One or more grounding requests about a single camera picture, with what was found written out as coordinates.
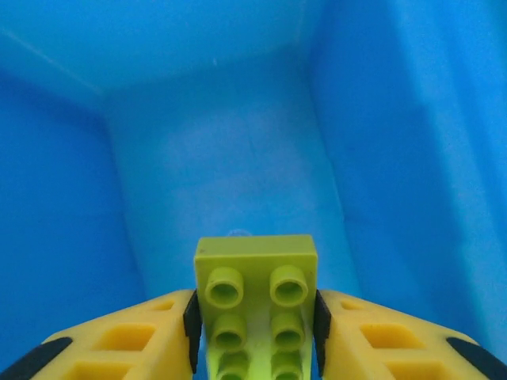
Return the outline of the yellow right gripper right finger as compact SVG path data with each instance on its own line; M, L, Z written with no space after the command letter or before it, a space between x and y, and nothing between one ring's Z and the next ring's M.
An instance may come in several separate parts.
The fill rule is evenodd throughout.
M317 292L313 332L322 380L507 380L469 336L338 291Z

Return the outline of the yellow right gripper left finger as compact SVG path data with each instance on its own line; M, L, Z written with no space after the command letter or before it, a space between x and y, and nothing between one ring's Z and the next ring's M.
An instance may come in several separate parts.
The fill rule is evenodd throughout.
M54 333L0 380L193 380L202 320L181 290Z

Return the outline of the lime green lego brick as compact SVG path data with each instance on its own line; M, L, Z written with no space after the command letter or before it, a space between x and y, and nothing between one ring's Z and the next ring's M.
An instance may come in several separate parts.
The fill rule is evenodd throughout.
M208 380L311 380L317 266L305 234L199 240Z

